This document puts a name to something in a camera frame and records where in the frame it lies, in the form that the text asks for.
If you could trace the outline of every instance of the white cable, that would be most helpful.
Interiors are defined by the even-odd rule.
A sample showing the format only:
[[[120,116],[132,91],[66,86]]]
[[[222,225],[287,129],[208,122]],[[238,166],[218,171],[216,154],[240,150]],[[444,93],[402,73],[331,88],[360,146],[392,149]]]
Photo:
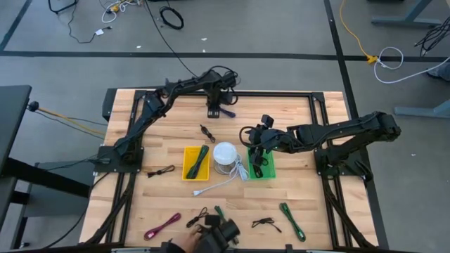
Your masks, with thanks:
[[[396,66],[396,67],[390,67],[390,66],[384,64],[384,63],[380,60],[380,59],[381,59],[381,56],[382,56],[382,54],[383,54],[383,52],[384,52],[386,49],[394,49],[394,50],[397,50],[397,51],[400,53],[400,55],[401,55],[401,61],[400,61],[400,64],[399,64],[398,66]],[[415,77],[416,75],[420,75],[420,74],[423,74],[423,73],[428,72],[428,71],[430,71],[430,70],[433,70],[433,69],[435,69],[435,68],[437,68],[437,67],[440,67],[440,66],[442,66],[443,64],[445,64],[447,61],[450,60],[450,57],[448,57],[445,61],[443,61],[442,63],[440,63],[440,64],[438,64],[438,65],[436,65],[436,66],[434,66],[434,67],[432,67],[432,68],[429,68],[429,69],[427,69],[427,70],[420,71],[420,72],[418,72],[418,73],[412,74],[412,75],[410,75],[410,76],[407,76],[407,77],[404,77],[404,78],[401,78],[401,79],[398,79],[398,80],[395,80],[395,81],[383,81],[383,80],[381,80],[381,79],[378,77],[378,75],[377,75],[377,64],[378,64],[378,63],[380,63],[381,67],[386,67],[387,69],[390,69],[390,70],[396,70],[396,69],[400,68],[401,65],[403,64],[403,58],[404,58],[404,57],[403,57],[403,53],[402,53],[398,48],[395,48],[395,47],[392,47],[392,46],[388,46],[387,48],[384,48],[384,49],[380,52],[380,55],[378,56],[378,59],[377,59],[375,65],[373,65],[373,74],[375,74],[376,79],[377,79],[378,81],[382,82],[383,84],[395,84],[395,83],[397,83],[397,82],[404,81],[404,80],[406,80],[406,79],[408,79],[408,78]]]
[[[201,194],[201,193],[203,193],[203,192],[205,192],[207,190],[216,188],[217,186],[222,186],[222,185],[224,185],[226,183],[229,183],[233,179],[238,177],[238,175],[240,176],[240,179],[242,179],[242,181],[244,181],[244,182],[247,181],[248,177],[249,177],[249,174],[248,174],[247,169],[245,169],[244,166],[242,165],[242,159],[241,159],[239,154],[238,154],[238,157],[236,158],[235,163],[236,164],[234,165],[234,167],[231,169],[231,171],[229,173],[227,173],[227,172],[225,172],[225,171],[223,171],[222,169],[219,168],[219,170],[222,173],[228,174],[230,176],[230,179],[228,179],[227,181],[224,181],[222,183],[218,183],[217,185],[213,185],[213,186],[207,187],[207,188],[205,188],[203,190],[194,190],[194,192],[193,192],[194,196],[197,196],[197,195],[199,195],[199,194]]]
[[[106,7],[105,11],[103,12],[103,15],[101,16],[101,22],[110,23],[110,22],[114,21],[117,18],[116,12],[115,11],[111,11],[110,13],[114,14],[114,18],[112,20],[105,21],[105,14],[107,13],[107,11],[110,10],[111,6],[114,6],[114,5],[117,5],[117,4],[119,4],[120,12],[125,12],[126,9],[127,9],[127,5],[137,5],[136,3],[132,3],[130,1],[123,1],[123,2],[120,1],[120,0],[116,1],[115,3],[110,4],[108,7]]]

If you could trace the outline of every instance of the gray floor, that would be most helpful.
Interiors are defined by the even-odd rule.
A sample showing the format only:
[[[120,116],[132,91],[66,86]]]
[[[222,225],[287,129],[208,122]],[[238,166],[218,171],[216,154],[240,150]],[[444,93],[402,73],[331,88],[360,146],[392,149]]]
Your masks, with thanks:
[[[64,5],[72,0],[54,1]],[[25,0],[4,0],[0,9],[0,37],[14,21]],[[331,0],[345,55],[361,55],[355,40],[339,22],[340,0]],[[374,27],[372,15],[405,13],[413,1],[403,4],[347,0],[344,18],[369,53],[386,46],[400,48],[406,56],[418,56],[412,47],[425,30]],[[151,3],[154,13],[162,4]],[[335,54],[322,1],[315,0],[190,0],[171,1],[184,17],[182,31],[163,27],[168,42],[178,52],[220,53],[316,53]],[[73,34],[80,39],[104,27],[97,1],[80,0]],[[423,16],[444,20],[450,14],[445,0],[434,0]],[[108,51],[169,52],[143,8],[129,6],[111,25],[112,30],[92,44],[79,45],[68,36],[70,11],[59,17],[48,11],[46,1],[34,0],[6,47],[7,51]],[[449,40],[430,56],[448,56]],[[212,65],[237,71],[239,89],[344,91],[337,61],[282,59],[187,58],[184,62],[200,73]],[[433,107],[450,97],[450,84],[416,77],[395,85],[381,84],[373,67],[365,62],[346,62],[360,115],[381,110],[392,113],[397,105]],[[380,70],[383,79],[398,79],[432,63],[404,63],[396,72]],[[189,73],[175,58],[21,58],[0,57],[0,85],[29,84],[31,99],[43,108],[73,117],[101,121],[101,103],[109,87],[153,86],[165,78],[183,79]],[[369,148],[387,237],[392,249],[443,252],[450,234],[450,122],[444,119],[396,117],[401,137],[393,143]],[[96,152],[100,140],[27,112],[13,146],[12,157],[30,164],[77,160]],[[24,239],[42,247],[64,234],[77,216],[35,218]],[[76,243],[78,227],[60,245]],[[2,230],[0,247],[7,246]]]

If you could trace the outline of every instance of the hand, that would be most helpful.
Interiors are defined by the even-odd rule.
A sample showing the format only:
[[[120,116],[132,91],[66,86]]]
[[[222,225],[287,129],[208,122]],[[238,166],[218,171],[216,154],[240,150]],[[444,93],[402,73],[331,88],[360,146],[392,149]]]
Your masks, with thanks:
[[[195,247],[197,247],[200,236],[202,234],[198,232],[198,226],[194,226],[189,233],[175,237],[171,243],[182,248],[185,253],[192,253]]]

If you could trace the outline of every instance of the wooden tabletop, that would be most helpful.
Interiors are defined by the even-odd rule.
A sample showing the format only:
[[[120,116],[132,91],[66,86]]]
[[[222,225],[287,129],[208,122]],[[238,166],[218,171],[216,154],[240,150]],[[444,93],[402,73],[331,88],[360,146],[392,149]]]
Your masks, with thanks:
[[[126,134],[133,95],[132,89],[117,90],[105,145],[114,145],[118,138]],[[324,92],[324,96],[329,122],[348,120],[342,93]],[[227,109],[235,112],[236,118],[222,115],[219,119],[208,119],[204,96],[182,96],[177,98],[166,118],[159,119],[147,129],[143,136],[145,153],[142,170],[136,179],[125,245],[159,247],[161,242],[187,233],[186,223],[197,216],[203,207],[207,207],[209,213],[216,214],[214,206],[219,205],[225,217],[233,219],[240,229],[238,248],[284,249],[286,244],[292,244],[294,249],[331,249],[322,182],[316,174],[312,152],[292,155],[274,152],[276,179],[243,183],[238,178],[196,197],[193,196],[194,190],[225,181],[228,176],[219,175],[213,169],[211,159],[209,181],[181,180],[184,147],[206,144],[212,150],[215,145],[201,133],[199,124],[210,130],[216,144],[222,141],[234,144],[243,156],[245,166],[246,147],[238,137],[242,127],[260,123],[263,114],[275,119],[275,129],[311,124],[306,98],[241,96],[236,105]],[[174,172],[147,178],[146,172],[171,164],[176,167]],[[110,212],[116,180],[117,174],[108,175],[92,190],[80,242],[90,238]],[[347,213],[366,239],[376,245],[363,181],[356,176],[342,176],[341,182]],[[306,234],[306,242],[300,242],[295,236],[292,226],[278,207],[281,202],[288,203],[294,219]],[[180,221],[166,227],[152,240],[143,239],[147,230],[162,225],[177,212],[181,213]],[[273,218],[275,225],[283,232],[279,233],[269,224],[251,228],[253,221],[266,217]],[[118,224],[116,222],[113,241],[118,240]],[[342,244],[339,218],[336,218],[336,224]]]

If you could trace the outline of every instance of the pink cable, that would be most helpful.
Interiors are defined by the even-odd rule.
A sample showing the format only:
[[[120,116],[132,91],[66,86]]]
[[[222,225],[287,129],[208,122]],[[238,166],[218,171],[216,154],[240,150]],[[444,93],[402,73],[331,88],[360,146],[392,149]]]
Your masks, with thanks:
[[[179,221],[179,219],[181,219],[181,214],[180,213],[176,213],[174,214],[174,216],[172,216],[169,221],[166,221],[166,223],[162,224],[159,227],[156,228],[152,228],[149,231],[147,231],[144,235],[143,235],[143,239],[144,240],[150,240],[151,238],[155,237],[155,235],[157,235],[163,228],[167,227],[168,225],[174,223],[175,221]]]

